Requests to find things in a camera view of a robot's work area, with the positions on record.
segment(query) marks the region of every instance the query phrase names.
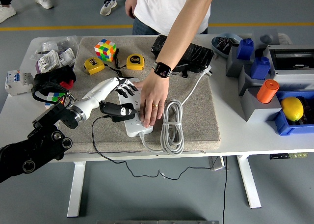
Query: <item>blue container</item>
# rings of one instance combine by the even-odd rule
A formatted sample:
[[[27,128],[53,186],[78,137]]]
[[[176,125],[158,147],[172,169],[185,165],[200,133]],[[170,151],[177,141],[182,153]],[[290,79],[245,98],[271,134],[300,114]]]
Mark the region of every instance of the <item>blue container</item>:
[[[236,58],[242,60],[250,60],[254,51],[254,43],[251,38],[242,39],[237,49]]]
[[[314,99],[314,90],[277,91],[276,95],[279,102],[287,97],[304,97],[308,100]],[[289,125],[283,110],[280,110],[274,121],[276,123],[277,131],[280,136],[314,133],[314,124]]]
[[[270,70],[270,63],[267,57],[255,58],[251,66],[251,78],[264,80]]]

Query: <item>rubik's cube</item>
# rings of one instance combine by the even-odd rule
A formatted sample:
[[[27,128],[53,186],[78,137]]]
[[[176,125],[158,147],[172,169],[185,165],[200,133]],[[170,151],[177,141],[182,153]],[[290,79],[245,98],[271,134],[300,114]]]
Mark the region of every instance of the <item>rubik's cube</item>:
[[[116,44],[103,39],[95,46],[96,55],[102,61],[113,61],[113,55],[116,53]]]
[[[54,101],[54,102],[57,102],[59,100],[59,98],[61,96],[65,95],[65,93],[52,93],[50,92],[47,96],[47,100],[48,101]],[[62,100],[60,101],[61,104],[64,105],[64,99],[65,98],[62,98]],[[50,104],[50,103],[45,103],[45,107],[46,109],[49,109],[51,106],[53,106],[53,104]]]

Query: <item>shoe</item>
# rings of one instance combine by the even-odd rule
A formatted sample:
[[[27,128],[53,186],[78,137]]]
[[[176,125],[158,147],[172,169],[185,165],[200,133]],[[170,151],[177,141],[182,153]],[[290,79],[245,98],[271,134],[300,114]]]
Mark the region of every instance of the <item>shoe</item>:
[[[117,2],[115,0],[105,0],[105,3],[102,7],[102,9],[100,10],[100,14],[107,16],[111,13],[111,9],[117,6]]]
[[[10,5],[10,7],[4,7],[0,5],[0,23],[2,23],[4,20],[6,20],[7,18],[10,18],[11,16],[15,14],[16,14],[16,11],[12,7],[12,5]]]
[[[50,0],[35,0],[35,2],[41,4],[45,9],[52,8],[52,2]]]

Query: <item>gray cable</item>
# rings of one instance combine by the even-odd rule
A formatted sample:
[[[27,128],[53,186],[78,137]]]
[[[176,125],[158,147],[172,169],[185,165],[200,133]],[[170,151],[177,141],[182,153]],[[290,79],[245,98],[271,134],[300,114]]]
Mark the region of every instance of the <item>gray cable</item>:
[[[188,100],[188,98],[192,95],[194,89],[196,88],[198,82],[201,80],[201,78],[207,74],[210,71],[211,68],[205,69],[199,79],[197,80],[195,86],[189,93],[189,95],[186,97],[185,100],[181,103],[179,100],[173,99],[170,100],[163,110],[162,115],[162,130],[160,134],[160,144],[162,147],[162,150],[154,150],[151,149],[144,140],[144,133],[140,133],[140,137],[142,140],[142,143],[145,148],[147,148],[149,151],[153,153],[161,153],[161,152],[167,152],[171,155],[180,155],[183,152],[184,149],[184,137],[183,137],[183,130],[182,130],[182,115],[183,115],[183,104]],[[169,112],[170,110],[174,111],[174,122],[169,122]]]

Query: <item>yellow tape measure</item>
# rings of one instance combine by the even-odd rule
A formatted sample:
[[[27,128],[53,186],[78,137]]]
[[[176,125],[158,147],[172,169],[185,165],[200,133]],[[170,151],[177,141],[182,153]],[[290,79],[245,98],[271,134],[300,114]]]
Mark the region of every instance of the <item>yellow tape measure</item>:
[[[131,70],[143,70],[145,58],[140,54],[130,55],[127,59],[127,68]]]
[[[103,70],[105,68],[105,64],[102,62],[101,59],[97,57],[92,57],[85,61],[84,68],[88,71],[90,75],[92,75]]]

